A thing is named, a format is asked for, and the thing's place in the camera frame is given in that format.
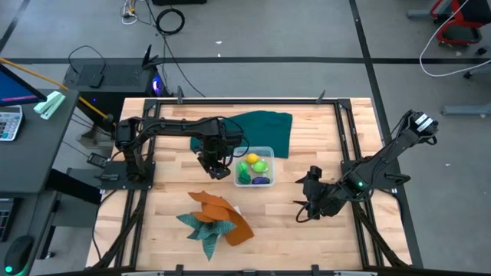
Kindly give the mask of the clear plastic tupperware container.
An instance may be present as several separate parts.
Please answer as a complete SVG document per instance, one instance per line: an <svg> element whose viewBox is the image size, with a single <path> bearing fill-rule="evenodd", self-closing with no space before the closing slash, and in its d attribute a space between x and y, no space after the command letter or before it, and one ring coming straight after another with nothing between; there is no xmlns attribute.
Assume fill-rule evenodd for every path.
<svg viewBox="0 0 491 276"><path fill-rule="evenodd" d="M240 185L238 183L238 172L237 172L237 165L239 161L245 161L245 157L249 153L255 153L257 154L261 160L265 160L268 165L269 165L269 170L264 173L257 173L252 170L252 164L249 164L249 175L251 176L252 180L255 177L268 177L271 182L269 184L263 184L263 185L255 185L252 184L252 182L248 185ZM275 176L275 156L274 156L274 151L271 147L268 146L243 146L243 147L237 147L234 149L233 152L233 161L231 165L232 169L232 177L233 177L233 183L235 186L240 187L240 188L265 188L265 187L271 187L275 185L276 181L276 176Z"/></svg>

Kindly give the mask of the black wifi antenna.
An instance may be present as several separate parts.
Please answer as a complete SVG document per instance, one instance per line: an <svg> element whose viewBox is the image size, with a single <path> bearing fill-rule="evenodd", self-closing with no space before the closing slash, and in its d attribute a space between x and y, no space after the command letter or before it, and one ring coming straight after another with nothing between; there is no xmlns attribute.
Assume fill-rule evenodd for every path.
<svg viewBox="0 0 491 276"><path fill-rule="evenodd" d="M152 45L150 44L147 48L147 50L145 51L145 54L143 56L143 60L142 60L142 64L141 64L141 67L143 70L146 70L146 69L149 69L151 68L152 66L155 66L157 64L157 58L159 57L159 55L154 55L154 56L151 56L151 49L152 49Z"/></svg>

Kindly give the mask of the small black control box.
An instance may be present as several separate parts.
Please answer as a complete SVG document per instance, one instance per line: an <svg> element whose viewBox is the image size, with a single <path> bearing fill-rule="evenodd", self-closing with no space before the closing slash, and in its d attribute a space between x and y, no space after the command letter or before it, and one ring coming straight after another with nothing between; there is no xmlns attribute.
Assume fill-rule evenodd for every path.
<svg viewBox="0 0 491 276"><path fill-rule="evenodd" d="M87 158L87 163L104 169L107 166L108 158L97 153L91 153Z"/></svg>

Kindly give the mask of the mint green stapler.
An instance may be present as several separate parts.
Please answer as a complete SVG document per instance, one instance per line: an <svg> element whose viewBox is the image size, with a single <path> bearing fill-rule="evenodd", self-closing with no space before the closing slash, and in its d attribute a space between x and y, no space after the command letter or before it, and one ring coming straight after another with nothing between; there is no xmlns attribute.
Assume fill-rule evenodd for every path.
<svg viewBox="0 0 491 276"><path fill-rule="evenodd" d="M45 102L40 102L34 107L34 112L43 120L49 120L54 112L64 102L66 96L59 91L53 91L47 96Z"/></svg>

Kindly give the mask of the yellow rod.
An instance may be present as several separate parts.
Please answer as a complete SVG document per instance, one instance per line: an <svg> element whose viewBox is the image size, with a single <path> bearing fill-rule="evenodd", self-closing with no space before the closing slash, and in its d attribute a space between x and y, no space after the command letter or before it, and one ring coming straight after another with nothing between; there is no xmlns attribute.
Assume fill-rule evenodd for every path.
<svg viewBox="0 0 491 276"><path fill-rule="evenodd" d="M23 71L23 72L25 72L27 74L30 74L30 75L35 76L37 78L40 78L43 81L47 81L47 82L49 82L51 84L54 84L57 87L60 87L62 90L68 90L68 88L66 86L64 86L63 84L61 84L60 82L57 82L56 80L52 80L51 78L46 77L46 76L44 76L42 74L38 74L38 73L36 73L34 71L31 71L30 69L27 69L26 67L22 67L21 65L18 65L16 63L13 63L13 62L11 62L11 61L9 61L7 59L4 59L2 57L0 57L0 63L1 64L7 64L7 65L12 66L12 67L14 67L16 69L19 69L20 71ZM80 102L82 102L82 104L84 106L86 106L90 110L94 111L99 116L101 116L103 119L107 119L108 118L108 115L106 115L102 111L98 110L95 106L93 106L91 103L89 103L87 100L85 100L82 96L79 96L78 97L78 100Z"/></svg>

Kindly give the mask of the black keyboard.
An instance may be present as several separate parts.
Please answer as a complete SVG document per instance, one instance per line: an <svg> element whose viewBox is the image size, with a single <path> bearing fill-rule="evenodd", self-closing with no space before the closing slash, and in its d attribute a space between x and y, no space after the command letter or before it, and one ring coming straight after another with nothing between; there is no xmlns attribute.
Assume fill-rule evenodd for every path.
<svg viewBox="0 0 491 276"><path fill-rule="evenodd" d="M5 242L14 220L15 198L0 198L0 242Z"/></svg>

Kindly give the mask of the teal patterned cloth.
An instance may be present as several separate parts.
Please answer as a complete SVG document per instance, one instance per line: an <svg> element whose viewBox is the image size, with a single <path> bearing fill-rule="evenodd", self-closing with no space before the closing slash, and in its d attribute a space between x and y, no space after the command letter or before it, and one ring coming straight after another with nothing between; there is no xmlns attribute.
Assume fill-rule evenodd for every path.
<svg viewBox="0 0 491 276"><path fill-rule="evenodd" d="M202 242L203 252L209 261L213 257L219 237L236 228L234 223L227 220L201 222L191 214L178 215L176 218L193 229L187 238Z"/></svg>

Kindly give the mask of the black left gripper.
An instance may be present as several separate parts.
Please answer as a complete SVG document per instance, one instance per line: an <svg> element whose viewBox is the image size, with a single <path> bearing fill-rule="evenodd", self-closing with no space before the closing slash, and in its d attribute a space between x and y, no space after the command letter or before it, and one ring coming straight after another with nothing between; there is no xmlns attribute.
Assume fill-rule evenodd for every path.
<svg viewBox="0 0 491 276"><path fill-rule="evenodd" d="M206 150L203 147L197 148L197 159L199 164L209 171L212 179L220 180L222 177L230 175L229 166L232 162L232 148L224 147L216 150Z"/></svg>

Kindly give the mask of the grey calculator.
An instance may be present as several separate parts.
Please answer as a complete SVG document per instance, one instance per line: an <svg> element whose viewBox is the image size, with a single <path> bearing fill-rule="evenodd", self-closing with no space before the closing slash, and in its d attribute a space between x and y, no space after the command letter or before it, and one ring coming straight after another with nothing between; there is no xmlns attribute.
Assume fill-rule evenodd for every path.
<svg viewBox="0 0 491 276"><path fill-rule="evenodd" d="M0 107L0 142L14 141L24 119L20 105Z"/></svg>

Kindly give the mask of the black computer tower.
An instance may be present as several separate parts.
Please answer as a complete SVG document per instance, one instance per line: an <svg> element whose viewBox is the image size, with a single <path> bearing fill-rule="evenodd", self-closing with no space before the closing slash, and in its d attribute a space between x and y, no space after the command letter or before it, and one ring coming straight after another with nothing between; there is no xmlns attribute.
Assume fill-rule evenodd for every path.
<svg viewBox="0 0 491 276"><path fill-rule="evenodd" d="M77 90L92 106L115 119L120 117L127 98L162 94L158 70L144 69L137 63L78 63L68 69L64 85Z"/></svg>

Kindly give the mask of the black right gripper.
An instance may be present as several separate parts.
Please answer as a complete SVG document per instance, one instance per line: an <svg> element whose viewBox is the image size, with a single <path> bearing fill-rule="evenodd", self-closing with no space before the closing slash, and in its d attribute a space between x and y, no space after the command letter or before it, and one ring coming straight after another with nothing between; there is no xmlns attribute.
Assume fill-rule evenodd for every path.
<svg viewBox="0 0 491 276"><path fill-rule="evenodd" d="M295 183L303 183L303 193L306 196L306 201L294 200L293 202L305 207L308 211L308 217L319 217L321 213L321 199L329 190L330 185L325 182L319 182L305 177L296 180Z"/></svg>

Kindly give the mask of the black computer mouse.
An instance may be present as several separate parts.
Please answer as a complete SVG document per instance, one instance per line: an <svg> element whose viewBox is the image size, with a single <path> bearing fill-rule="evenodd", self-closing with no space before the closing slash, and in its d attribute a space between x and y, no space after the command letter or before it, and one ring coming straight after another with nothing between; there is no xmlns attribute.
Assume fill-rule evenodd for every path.
<svg viewBox="0 0 491 276"><path fill-rule="evenodd" d="M19 276L27 267L28 259L33 248L34 238L23 235L16 238L5 255L4 272L8 276Z"/></svg>

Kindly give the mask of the red chair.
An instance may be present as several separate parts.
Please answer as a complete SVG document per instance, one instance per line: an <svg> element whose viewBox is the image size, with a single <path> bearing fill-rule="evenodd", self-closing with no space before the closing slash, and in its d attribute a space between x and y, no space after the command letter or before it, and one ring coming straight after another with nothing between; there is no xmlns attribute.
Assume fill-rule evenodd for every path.
<svg viewBox="0 0 491 276"><path fill-rule="evenodd" d="M467 46L482 40L481 27L491 24L491 5L488 0L437 0L430 17L440 24L439 44Z"/></svg>

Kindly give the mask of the black desk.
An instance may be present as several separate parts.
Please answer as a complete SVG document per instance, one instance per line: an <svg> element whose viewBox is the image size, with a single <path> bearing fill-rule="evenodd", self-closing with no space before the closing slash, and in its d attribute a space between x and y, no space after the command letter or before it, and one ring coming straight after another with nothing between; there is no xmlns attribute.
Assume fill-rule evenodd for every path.
<svg viewBox="0 0 491 276"><path fill-rule="evenodd" d="M5 255L24 235L34 242L17 276L29 276L48 227L58 193L45 186L79 97L76 90L63 94L64 101L48 120L34 111L34 104L24 105L20 133L12 142L0 142L0 198L20 199L7 240L0 242L0 276L10 276L5 271Z"/></svg>

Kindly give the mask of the dark teal cloth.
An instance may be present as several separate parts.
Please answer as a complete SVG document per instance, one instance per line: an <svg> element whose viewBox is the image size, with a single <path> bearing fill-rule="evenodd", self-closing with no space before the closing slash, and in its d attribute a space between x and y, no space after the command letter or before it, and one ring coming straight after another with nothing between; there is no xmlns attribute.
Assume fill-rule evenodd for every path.
<svg viewBox="0 0 491 276"><path fill-rule="evenodd" d="M268 146L275 157L289 156L292 115L273 111L257 110L222 119L227 130L244 131L246 141L241 147Z"/></svg>

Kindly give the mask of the computer monitor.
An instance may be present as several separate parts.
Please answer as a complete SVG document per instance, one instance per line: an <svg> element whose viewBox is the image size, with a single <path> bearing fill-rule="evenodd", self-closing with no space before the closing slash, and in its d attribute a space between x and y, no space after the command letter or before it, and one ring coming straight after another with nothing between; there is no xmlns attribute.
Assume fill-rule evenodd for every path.
<svg viewBox="0 0 491 276"><path fill-rule="evenodd" d="M0 64L0 107L37 104L47 97Z"/></svg>

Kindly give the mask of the black table frame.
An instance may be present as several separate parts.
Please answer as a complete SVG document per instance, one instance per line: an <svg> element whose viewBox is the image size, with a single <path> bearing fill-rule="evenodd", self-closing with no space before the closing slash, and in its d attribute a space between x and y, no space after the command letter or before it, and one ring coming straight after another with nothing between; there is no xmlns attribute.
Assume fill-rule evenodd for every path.
<svg viewBox="0 0 491 276"><path fill-rule="evenodd" d="M368 99L317 103L307 98L212 98L177 104L141 98L127 100L123 116L197 120L259 110L292 115L289 156L273 160L272 186L240 188L232 177L213 180L190 151L188 138L159 136L151 142L157 165L153 188L148 192L119 191L102 205L87 263L94 265L109 251L130 213L143 204L143 216L110 262L113 267L133 265L138 271L163 276L322 275L389 268L389 257L361 224L353 206L345 205L335 217L312 221L300 209L304 195L299 180L310 166L322 169L325 182L335 182L348 162L381 148ZM214 255L207 258L201 242L189 238L191 228L178 219L181 214L200 210L191 193L201 191L235 206L252 227L253 237L237 246L221 238Z"/></svg>

